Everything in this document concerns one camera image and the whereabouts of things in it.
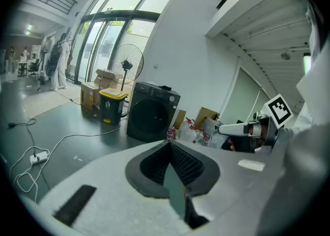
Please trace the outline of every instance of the desk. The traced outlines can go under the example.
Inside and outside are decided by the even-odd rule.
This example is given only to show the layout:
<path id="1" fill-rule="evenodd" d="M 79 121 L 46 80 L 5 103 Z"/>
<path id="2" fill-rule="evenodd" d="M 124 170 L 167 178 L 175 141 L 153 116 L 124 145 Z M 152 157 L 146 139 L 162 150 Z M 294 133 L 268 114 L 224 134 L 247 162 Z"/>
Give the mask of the desk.
<path id="1" fill-rule="evenodd" d="M 28 63 L 34 63 L 33 61 L 21 61 L 17 64 L 19 65 L 19 77 L 27 76 L 27 64 Z"/>

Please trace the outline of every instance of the wall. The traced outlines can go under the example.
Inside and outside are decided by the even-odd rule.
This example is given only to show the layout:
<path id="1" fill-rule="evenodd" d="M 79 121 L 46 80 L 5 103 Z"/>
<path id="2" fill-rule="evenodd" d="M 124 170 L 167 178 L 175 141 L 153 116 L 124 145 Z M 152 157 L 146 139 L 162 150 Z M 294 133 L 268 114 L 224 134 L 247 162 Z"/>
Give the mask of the wall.
<path id="1" fill-rule="evenodd" d="M 219 1 L 170 0 L 145 47 L 137 79 L 172 87 L 181 96 L 178 108 L 192 119 L 201 107 L 220 111 L 237 68 L 237 56 L 204 36 Z"/>
<path id="2" fill-rule="evenodd" d="M 32 38 L 28 36 L 4 36 L 1 44 L 1 49 L 6 49 L 5 59 L 9 59 L 10 48 L 13 46 L 16 52 L 15 59 L 20 59 L 20 55 L 24 51 L 24 47 L 27 46 L 27 51 L 31 54 L 32 46 L 40 44 L 41 39 L 39 38 Z"/>
<path id="3" fill-rule="evenodd" d="M 284 125 L 284 128 L 292 128 L 297 120 L 297 117 L 298 113 L 293 112 L 293 117 Z"/>
<path id="4" fill-rule="evenodd" d="M 259 85 L 240 69 L 228 104 L 220 116 L 220 121 L 223 124 L 234 124 L 237 120 L 245 122 L 257 98 L 259 88 Z M 260 111 L 267 101 L 269 101 L 269 98 L 261 90 L 248 121 L 253 119 L 253 114 Z"/>

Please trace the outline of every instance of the gray floor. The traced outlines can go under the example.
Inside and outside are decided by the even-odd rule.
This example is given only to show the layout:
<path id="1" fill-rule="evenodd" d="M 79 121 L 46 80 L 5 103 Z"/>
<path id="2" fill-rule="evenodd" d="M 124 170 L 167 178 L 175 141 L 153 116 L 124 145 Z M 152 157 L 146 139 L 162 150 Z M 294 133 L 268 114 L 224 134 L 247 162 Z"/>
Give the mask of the gray floor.
<path id="1" fill-rule="evenodd" d="M 22 156 L 25 150 L 32 146 L 31 137 L 26 126 L 16 126 L 7 129 L 7 123 L 26 123 L 29 118 L 23 107 L 22 100 L 28 96 L 49 91 L 50 81 L 38 92 L 38 82 L 34 78 L 25 78 L 13 82 L 2 83 L 2 94 L 0 99 L 0 153 L 7 160 L 5 169 L 9 172 L 10 167 Z M 99 120 L 96 111 L 87 110 L 75 103 L 68 103 L 43 113 L 36 117 L 37 122 L 29 126 L 34 137 L 36 146 L 52 151 L 53 147 L 64 136 L 79 134 L 98 134 L 116 129 Z M 115 153 L 137 145 L 143 144 L 138 140 L 126 135 L 127 120 L 122 122 L 118 131 L 98 137 L 69 137 L 64 139 L 56 148 L 49 162 L 43 169 L 44 176 L 50 188 L 54 187 L 66 177 L 103 155 Z M 16 175 L 23 173 L 29 168 L 29 156 L 32 149 L 24 156 L 22 161 L 13 168 L 10 182 L 14 181 Z M 39 165 L 34 165 L 30 170 L 31 175 L 36 178 L 40 170 Z M 32 181 L 24 176 L 20 179 L 21 186 L 28 189 Z M 48 192 L 45 180 L 40 176 L 38 182 L 37 202 Z M 34 199 L 36 188 L 25 193 Z"/>

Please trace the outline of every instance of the black washing machine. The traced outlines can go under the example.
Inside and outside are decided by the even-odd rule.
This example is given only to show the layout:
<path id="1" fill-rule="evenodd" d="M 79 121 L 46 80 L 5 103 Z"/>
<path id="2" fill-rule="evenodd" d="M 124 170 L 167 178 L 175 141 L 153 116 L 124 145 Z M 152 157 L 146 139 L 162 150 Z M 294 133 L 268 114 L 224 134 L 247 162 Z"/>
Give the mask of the black washing machine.
<path id="1" fill-rule="evenodd" d="M 127 124 L 127 135 L 144 142 L 166 139 L 180 96 L 174 91 L 137 82 Z"/>

